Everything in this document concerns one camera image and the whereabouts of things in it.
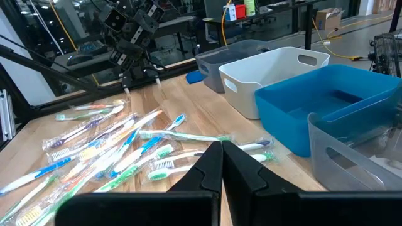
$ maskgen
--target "wooden table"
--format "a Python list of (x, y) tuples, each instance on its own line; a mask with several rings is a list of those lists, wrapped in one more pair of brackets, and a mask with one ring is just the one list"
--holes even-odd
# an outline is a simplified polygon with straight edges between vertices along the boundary
[[(107, 103), (114, 99), (127, 98), (126, 94), (120, 94), (99, 100), (96, 103)], [(184, 75), (163, 81), (162, 91), (156, 85), (131, 91), (131, 103), (125, 107), (122, 114), (127, 114), (130, 111), (145, 114), (159, 106), (164, 113), (152, 124), (153, 129), (162, 129), (179, 114), (186, 113), (187, 122), (180, 125), (177, 131), (211, 136), (233, 134), (239, 143), (250, 142), (261, 136), (269, 136), (262, 128), (260, 121), (244, 118), (226, 102), (223, 95), (210, 90), (202, 82), (187, 84)], [(54, 115), (30, 121), (0, 152), (0, 187), (45, 166), (47, 157), (41, 148), (42, 140), (55, 137), (78, 123), (79, 121), (56, 122)], [(130, 152), (139, 145), (139, 141), (134, 143)], [(181, 145), (183, 149), (205, 150), (209, 143), (182, 142)], [(324, 190), (323, 186), (313, 179), (309, 159), (295, 156), (278, 141), (273, 151), (278, 162), (265, 163), (270, 170), (304, 190)], [(141, 176), (143, 175), (140, 173), (114, 191), (167, 191), (180, 179), (177, 176), (142, 185)], [(0, 216), (3, 216), (12, 204), (25, 196), (43, 179), (36, 180), (0, 197)], [(81, 192), (92, 191), (100, 186), (99, 183), (91, 182)], [(224, 191), (221, 216), (222, 225), (232, 225)]]

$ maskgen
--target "wire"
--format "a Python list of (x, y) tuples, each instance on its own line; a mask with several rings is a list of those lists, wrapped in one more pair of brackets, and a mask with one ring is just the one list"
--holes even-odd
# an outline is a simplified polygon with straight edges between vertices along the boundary
[(48, 32), (48, 34), (50, 35), (52, 40), (55, 42), (55, 45), (60, 50), (60, 53), (62, 53), (62, 55), (64, 55), (63, 50), (60, 48), (60, 45), (58, 45), (58, 42), (56, 41), (55, 37), (53, 37), (53, 35), (50, 33), (48, 26), (46, 25), (45, 21), (42, 18), (42, 15), (39, 13), (38, 9), (33, 4), (32, 0), (30, 0), (30, 3), (32, 5), (33, 11), (37, 14), (36, 16), (38, 17), (39, 22), (42, 24), (43, 28)]
[(340, 39), (340, 38), (342, 38), (342, 37), (339, 36), (339, 35), (329, 36), (330, 34), (332, 34), (332, 33), (335, 32), (335, 31), (338, 31), (338, 30), (341, 30), (341, 29), (344, 29), (344, 28), (347, 28), (347, 27), (349, 27), (349, 26), (353, 26), (353, 25), (356, 25), (356, 24), (359, 24), (359, 23), (364, 23), (364, 22), (367, 22), (367, 21), (375, 21), (375, 20), (377, 20), (377, 19), (385, 19), (385, 18), (391, 17), (392, 15), (393, 15), (393, 13), (390, 14), (390, 15), (388, 15), (388, 16), (383, 16), (383, 17), (374, 18), (374, 19), (365, 19), (364, 21), (358, 21), (358, 22), (355, 22), (355, 23), (351, 23), (351, 24), (342, 26), (342, 27), (340, 27), (340, 28), (335, 28), (334, 30), (332, 30), (331, 32), (329, 32), (329, 33), (327, 34), (327, 39), (328, 39), (328, 40), (331, 40), (331, 39)]
[(231, 2), (232, 2), (232, 0), (229, 0), (229, 2), (227, 2), (225, 10), (224, 10), (224, 14), (222, 15), (222, 22), (220, 23), (220, 28), (222, 29), (222, 37), (224, 39), (224, 43), (225, 43), (225, 46), (226, 46), (227, 49), (228, 49), (228, 47), (227, 47), (227, 42), (226, 42), (226, 37), (225, 37), (224, 21), (225, 21), (225, 14), (226, 14), (227, 8), (229, 7), (229, 4)]
[(70, 40), (71, 45), (73, 45), (74, 50), (77, 51), (77, 47), (75, 46), (75, 44), (74, 44), (74, 42), (73, 42), (73, 39), (71, 39), (71, 36), (70, 36), (69, 33), (67, 32), (67, 30), (65, 29), (65, 27), (64, 27), (64, 25), (63, 25), (63, 23), (62, 23), (62, 20), (61, 20), (60, 17), (58, 16), (58, 13), (56, 12), (55, 7), (54, 7), (53, 4), (52, 4), (52, 1), (49, 0), (49, 3), (50, 3), (50, 7), (52, 8), (53, 13), (55, 14), (55, 16), (56, 16), (58, 22), (60, 23), (60, 25), (61, 25), (62, 28), (63, 28), (64, 33), (67, 35), (67, 38)]
[[(74, 50), (77, 51), (78, 49), (77, 49), (77, 47), (75, 46), (73, 39), (71, 38), (71, 36), (70, 36), (69, 33), (67, 32), (67, 30), (65, 29), (65, 27), (64, 27), (64, 25), (63, 25), (63, 23), (62, 23), (62, 20), (61, 20), (60, 17), (58, 16), (58, 13), (57, 13), (55, 7), (53, 6), (53, 4), (52, 4), (52, 2), (51, 2), (50, 0), (49, 0), (49, 4), (50, 4), (50, 7), (52, 8), (53, 13), (55, 14), (55, 16), (56, 16), (58, 22), (60, 23), (60, 26), (63, 28), (64, 33), (67, 35), (67, 38), (70, 40), (71, 45), (73, 46)], [(99, 82), (98, 82), (98, 80), (95, 78), (95, 75), (94, 75), (94, 74), (92, 74), (92, 78), (95, 80), (96, 85), (99, 86)]]
[(94, 3), (93, 0), (90, 0), (90, 1), (91, 1), (91, 3), (95, 6), (95, 8), (97, 8), (99, 11), (102, 11), (102, 10)]
[(331, 54), (333, 54), (333, 55), (336, 56), (336, 57), (346, 58), (346, 59), (350, 59), (350, 60), (352, 60), (352, 61), (356, 61), (356, 60), (360, 60), (360, 59), (363, 59), (363, 58), (364, 58), (364, 57), (361, 57), (361, 56), (342, 56), (342, 55), (338, 55), (338, 54), (332, 52), (330, 49), (328, 49), (327, 45), (324, 44), (324, 41), (323, 41), (323, 39), (322, 39), (322, 37), (321, 37), (321, 35), (320, 35), (320, 32), (318, 31), (317, 26), (315, 25), (314, 19), (312, 19), (312, 21), (313, 21), (314, 28), (315, 28), (315, 30), (317, 31), (318, 37), (320, 37), (320, 40), (321, 40), (321, 42), (322, 42), (322, 45), (323, 45)]

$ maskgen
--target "blue plastic bin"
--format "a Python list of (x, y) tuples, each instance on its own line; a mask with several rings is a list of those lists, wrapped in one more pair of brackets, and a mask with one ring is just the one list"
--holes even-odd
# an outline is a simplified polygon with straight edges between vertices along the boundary
[(331, 121), (391, 95), (400, 78), (326, 66), (255, 92), (263, 127), (293, 153), (310, 156), (307, 115)]

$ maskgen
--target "clear plastic bin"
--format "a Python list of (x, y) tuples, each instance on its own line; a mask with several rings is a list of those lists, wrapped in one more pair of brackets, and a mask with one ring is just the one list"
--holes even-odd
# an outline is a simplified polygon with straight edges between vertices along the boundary
[(244, 40), (195, 56), (198, 69), (205, 77), (204, 84), (217, 93), (224, 93), (219, 75), (219, 67), (236, 60), (241, 60), (269, 51), (268, 43), (259, 40)]
[(402, 87), (334, 121), (308, 116), (314, 177), (328, 190), (402, 190)]

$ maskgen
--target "metal frame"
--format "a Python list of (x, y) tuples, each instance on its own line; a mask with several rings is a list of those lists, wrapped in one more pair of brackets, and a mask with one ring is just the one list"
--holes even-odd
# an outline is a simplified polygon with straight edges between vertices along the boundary
[(392, 17), (391, 27), (389, 28), (389, 32), (396, 31), (396, 27), (397, 27), (398, 21), (399, 21), (399, 16), (401, 14), (401, 8), (402, 8), (402, 0), (397, 0), (396, 5), (395, 5), (395, 10), (394, 10), (394, 15)]

